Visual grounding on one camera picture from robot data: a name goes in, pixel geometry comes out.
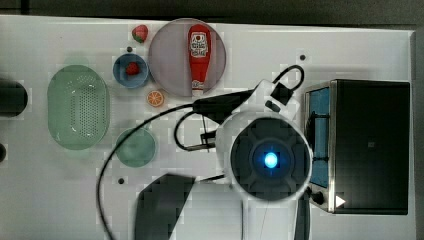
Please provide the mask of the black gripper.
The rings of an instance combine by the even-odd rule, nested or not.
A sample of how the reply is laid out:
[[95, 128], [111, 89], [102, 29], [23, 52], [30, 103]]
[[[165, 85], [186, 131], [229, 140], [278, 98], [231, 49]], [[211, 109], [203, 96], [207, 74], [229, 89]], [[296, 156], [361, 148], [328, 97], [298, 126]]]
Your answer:
[[222, 124], [252, 93], [252, 90], [246, 90], [198, 99], [193, 102], [193, 112]]

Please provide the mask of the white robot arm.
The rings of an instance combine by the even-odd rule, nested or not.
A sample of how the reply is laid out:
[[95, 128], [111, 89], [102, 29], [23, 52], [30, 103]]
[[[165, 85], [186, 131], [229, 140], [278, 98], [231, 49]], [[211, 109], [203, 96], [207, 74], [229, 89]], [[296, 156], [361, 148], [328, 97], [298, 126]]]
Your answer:
[[153, 181], [137, 199], [134, 240], [310, 240], [312, 152], [287, 104], [253, 90], [195, 101], [194, 113], [219, 125], [203, 146], [223, 175]]

